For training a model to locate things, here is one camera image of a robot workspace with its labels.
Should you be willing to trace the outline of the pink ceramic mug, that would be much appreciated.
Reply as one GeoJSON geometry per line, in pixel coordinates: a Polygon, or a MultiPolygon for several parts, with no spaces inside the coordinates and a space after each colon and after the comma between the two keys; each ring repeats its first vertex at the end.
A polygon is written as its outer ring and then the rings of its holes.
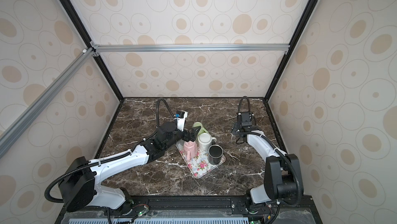
{"type": "Polygon", "coordinates": [[[184,152],[186,162],[191,162],[193,158],[195,158],[198,154],[198,148],[195,141],[185,141],[184,142],[184,152]]]}

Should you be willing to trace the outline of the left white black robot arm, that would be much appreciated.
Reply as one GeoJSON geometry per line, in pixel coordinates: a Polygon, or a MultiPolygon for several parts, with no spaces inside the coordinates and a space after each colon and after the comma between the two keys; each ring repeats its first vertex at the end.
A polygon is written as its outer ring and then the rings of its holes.
{"type": "Polygon", "coordinates": [[[185,129],[186,111],[172,114],[171,121],[160,123],[159,108],[164,98],[156,102],[156,130],[136,144],[133,149],[108,157],[88,161],[84,156],[75,159],[68,170],[56,178],[44,191],[47,201],[62,203],[67,212],[87,206],[106,207],[115,214],[128,215],[136,207],[125,189],[103,186],[102,182],[133,167],[149,164],[183,140],[195,141],[200,127],[185,129]]]}

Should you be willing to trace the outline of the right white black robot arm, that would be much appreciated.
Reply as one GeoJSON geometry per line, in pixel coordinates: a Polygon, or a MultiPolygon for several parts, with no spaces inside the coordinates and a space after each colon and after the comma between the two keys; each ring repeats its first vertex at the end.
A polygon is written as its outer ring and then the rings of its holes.
{"type": "Polygon", "coordinates": [[[249,190],[253,204],[282,203],[296,207],[304,194],[300,162],[296,155],[287,154],[264,134],[256,125],[247,96],[240,99],[237,120],[231,133],[237,137],[236,144],[247,143],[253,147],[265,162],[263,184],[249,190]]]}

